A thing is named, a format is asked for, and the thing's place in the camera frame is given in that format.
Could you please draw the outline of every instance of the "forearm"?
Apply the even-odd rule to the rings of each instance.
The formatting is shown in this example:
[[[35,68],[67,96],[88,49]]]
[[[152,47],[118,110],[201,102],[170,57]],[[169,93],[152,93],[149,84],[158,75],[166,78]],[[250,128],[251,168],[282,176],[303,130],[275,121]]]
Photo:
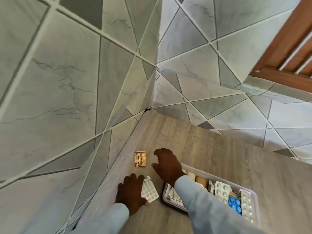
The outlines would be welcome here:
[[[103,215],[95,217],[80,228],[72,231],[72,234],[118,234],[129,218],[129,210],[126,205],[116,203]]]
[[[174,189],[187,209],[194,234],[201,233],[233,233],[233,234],[263,234],[245,219],[239,216],[229,206],[221,203],[215,196],[189,176],[180,177],[174,184]]]

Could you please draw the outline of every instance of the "gray tile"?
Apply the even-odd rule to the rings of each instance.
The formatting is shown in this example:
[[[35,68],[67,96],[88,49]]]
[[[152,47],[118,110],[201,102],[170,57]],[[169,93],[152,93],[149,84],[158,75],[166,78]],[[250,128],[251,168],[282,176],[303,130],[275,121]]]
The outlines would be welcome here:
[[[219,57],[220,85],[233,89],[240,85],[239,80],[228,68],[224,61]]]
[[[221,134],[244,141],[246,143],[263,147],[265,129],[249,129],[249,130],[220,130]]]
[[[210,41],[216,39],[213,0],[184,0],[183,7]]]
[[[197,108],[198,111],[200,111],[201,114],[205,116],[205,118],[207,118],[207,120],[209,120],[210,118],[224,112],[228,108],[245,99],[246,97],[243,94],[237,94],[220,98],[210,98],[191,103]]]
[[[214,127],[208,121],[205,121],[198,126],[206,130],[214,130]]]
[[[92,193],[99,187],[107,174],[107,165],[110,149],[110,139],[112,131],[105,132],[102,142],[96,153],[88,176],[84,182],[83,188],[79,194],[73,213],[92,195]]]
[[[163,71],[163,77],[165,77],[180,93],[182,93],[177,74],[170,71]]]
[[[126,0],[137,43],[141,41],[157,0]]]
[[[0,101],[46,9],[37,0],[0,0]]]
[[[99,35],[55,12],[0,123],[0,180],[94,136],[98,64]]]
[[[60,0],[60,4],[98,29],[102,28],[103,0]]]
[[[81,145],[80,147],[70,151],[62,157],[48,163],[47,165],[29,173],[27,176],[52,173],[66,169],[81,167],[94,150],[95,139]]]
[[[102,38],[96,133],[105,130],[133,57],[133,54]]]
[[[300,0],[215,0],[218,37],[295,8]]]
[[[139,46],[141,56],[153,64],[157,62],[161,8],[162,2],[158,0]]]
[[[136,51],[138,48],[125,0],[103,0],[102,31]]]
[[[161,108],[155,108],[155,110],[160,114],[191,123],[185,104],[165,106]]]
[[[205,43],[205,38],[179,9],[159,43],[157,61],[164,61]]]

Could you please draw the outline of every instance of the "white tile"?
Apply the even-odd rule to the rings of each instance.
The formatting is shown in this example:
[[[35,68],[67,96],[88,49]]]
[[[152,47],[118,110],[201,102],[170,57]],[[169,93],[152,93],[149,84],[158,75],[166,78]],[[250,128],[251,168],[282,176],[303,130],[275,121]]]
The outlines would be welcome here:
[[[192,104],[186,103],[185,105],[192,125],[198,126],[206,121],[206,118],[201,115]]]
[[[184,0],[183,7],[210,41],[216,39],[213,0]]]
[[[102,12],[102,31],[136,51],[138,45],[125,0],[103,0]]]
[[[74,170],[23,179],[0,191],[0,227],[2,234],[19,234],[34,218],[41,204],[60,182]]]
[[[161,8],[159,41],[162,39],[163,35],[165,34],[167,28],[169,27],[178,9],[179,9],[179,6],[174,0],[163,0],[162,8]]]
[[[37,0],[0,0],[0,99],[46,8]]]
[[[267,129],[263,148],[269,151],[276,151],[286,149],[287,146],[274,129]]]
[[[261,129],[266,128],[267,124],[263,115],[249,100],[220,113],[209,122],[217,129]]]
[[[239,94],[239,91],[231,90],[222,86],[210,83],[203,83],[191,75],[177,74],[183,96],[189,100],[200,100],[215,98],[232,94]]]
[[[289,15],[284,14],[218,41],[220,53],[241,82],[247,78]]]
[[[272,101],[269,121],[273,127],[312,127],[312,104]]]
[[[157,62],[207,43],[182,9],[177,11],[158,46]]]
[[[300,0],[215,0],[218,37],[295,8]]]
[[[158,63],[159,68],[190,75],[200,82],[220,85],[218,55],[210,45]]]
[[[94,136],[98,65],[99,35],[55,12],[0,124],[0,180]]]
[[[162,75],[155,82],[154,107],[183,103],[183,97]]]

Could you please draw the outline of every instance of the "marble tile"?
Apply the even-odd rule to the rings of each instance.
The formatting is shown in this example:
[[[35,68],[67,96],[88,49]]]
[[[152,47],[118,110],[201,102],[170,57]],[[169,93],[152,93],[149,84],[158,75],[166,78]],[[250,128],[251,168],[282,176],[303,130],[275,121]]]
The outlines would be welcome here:
[[[60,0],[60,4],[101,29],[103,0]]]
[[[195,101],[192,102],[192,104],[198,111],[200,111],[201,114],[205,116],[205,118],[207,118],[207,120],[209,120],[245,99],[246,97],[243,94],[237,94]]]
[[[274,129],[267,129],[266,136],[264,138],[263,148],[269,151],[276,151],[280,149],[286,149],[285,142],[278,136]]]
[[[206,118],[201,115],[192,104],[185,103],[185,105],[192,125],[198,126],[206,121]]]
[[[220,130],[220,133],[225,135],[226,137],[238,139],[262,148],[266,130],[265,129]]]
[[[269,121],[273,127],[312,127],[312,104],[283,104],[272,101]]]
[[[259,108],[263,115],[268,118],[272,100],[263,96],[256,95],[251,96],[250,99]]]
[[[210,41],[216,39],[213,0],[184,0],[183,7]]]
[[[96,133],[104,131],[134,55],[101,39]]]
[[[0,0],[0,100],[47,6],[37,0]]]
[[[111,135],[112,130],[105,132],[103,135],[102,141],[99,145],[88,176],[79,194],[79,198],[76,202],[73,213],[76,212],[79,207],[88,199],[88,197],[92,195],[92,193],[99,187],[99,185],[106,177]]]
[[[203,83],[220,85],[218,55],[210,45],[204,45],[195,50],[158,63],[163,70],[192,76]]]
[[[263,115],[245,100],[209,120],[217,129],[261,129],[266,128]]]
[[[132,131],[133,125],[135,123],[135,120],[136,119],[134,117],[130,118],[118,124],[112,129],[107,172],[110,170],[119,153],[121,152],[123,146],[126,144]]]
[[[164,61],[205,43],[207,43],[205,38],[182,9],[179,9],[159,43],[157,62]]]
[[[147,82],[142,60],[135,57],[111,113],[107,129],[139,112]]]
[[[215,0],[217,35],[222,37],[295,8],[300,0]]]
[[[99,35],[55,12],[0,122],[0,180],[94,136],[98,63]]]
[[[176,73],[170,71],[163,71],[162,76],[165,77],[176,88],[176,90],[182,93]]]
[[[188,111],[186,110],[185,104],[176,104],[171,106],[165,106],[161,108],[155,108],[155,110],[163,115],[168,117],[172,117],[178,120],[182,120],[190,123],[190,119],[188,117]]]
[[[276,129],[289,147],[312,144],[312,128]]]
[[[179,9],[179,5],[174,0],[163,0],[159,28],[159,41],[168,29],[172,19]]]
[[[289,15],[286,13],[218,41],[220,53],[240,82],[247,78]]]
[[[69,173],[18,180],[0,190],[0,227],[2,234],[19,234],[36,215],[41,204]]]
[[[141,41],[157,0],[125,0],[137,43]]]
[[[146,31],[139,45],[141,56],[151,63],[157,62],[158,37],[161,18],[161,2],[158,0],[154,12],[151,15],[150,22],[146,27]]]
[[[131,50],[137,50],[138,44],[125,0],[103,0],[102,31]]]
[[[72,168],[80,168],[92,154],[95,146],[95,139],[81,145],[58,159],[44,165],[43,167],[29,173],[27,176],[46,174]]]
[[[183,103],[183,96],[162,75],[155,82],[154,106]]]
[[[182,94],[189,101],[240,94],[240,92],[236,90],[231,90],[215,84],[204,83],[191,76],[182,74],[177,74],[177,76]]]
[[[229,89],[233,89],[240,85],[239,80],[228,68],[224,61],[219,57],[220,85]]]
[[[278,83],[275,83],[270,88],[270,90],[262,94],[262,96],[282,103],[300,103],[312,101],[312,95],[308,92],[294,89]]]

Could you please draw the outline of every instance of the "wood grain surface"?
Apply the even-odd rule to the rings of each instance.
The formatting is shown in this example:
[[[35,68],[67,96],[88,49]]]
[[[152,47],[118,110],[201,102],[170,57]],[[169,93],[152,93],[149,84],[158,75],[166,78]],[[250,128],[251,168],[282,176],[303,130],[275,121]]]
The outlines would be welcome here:
[[[80,224],[114,203],[126,175],[150,176],[160,194],[164,182],[154,172],[155,149],[171,149],[184,164],[252,189],[258,195],[261,224],[267,233],[312,233],[312,165],[190,125],[146,112],[121,151]],[[134,152],[146,150],[147,165],[134,166]],[[160,199],[131,216],[120,233],[192,233],[189,217]]]

